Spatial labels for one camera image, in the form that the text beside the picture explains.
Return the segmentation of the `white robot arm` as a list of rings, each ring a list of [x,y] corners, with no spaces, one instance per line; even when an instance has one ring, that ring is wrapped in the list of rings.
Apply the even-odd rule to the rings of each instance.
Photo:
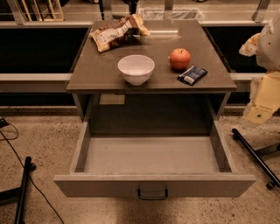
[[[262,78],[251,81],[250,102],[243,117],[248,123],[266,123],[280,109],[280,11],[262,30],[240,48],[243,56],[256,56],[256,64],[266,69]]]

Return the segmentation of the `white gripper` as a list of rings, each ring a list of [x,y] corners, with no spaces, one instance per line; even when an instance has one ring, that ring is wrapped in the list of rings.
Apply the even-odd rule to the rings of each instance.
[[[257,54],[260,34],[251,36],[240,48],[239,54],[251,57]],[[253,105],[244,110],[244,118],[255,125],[266,123],[280,108],[280,72],[266,73],[259,81]]]

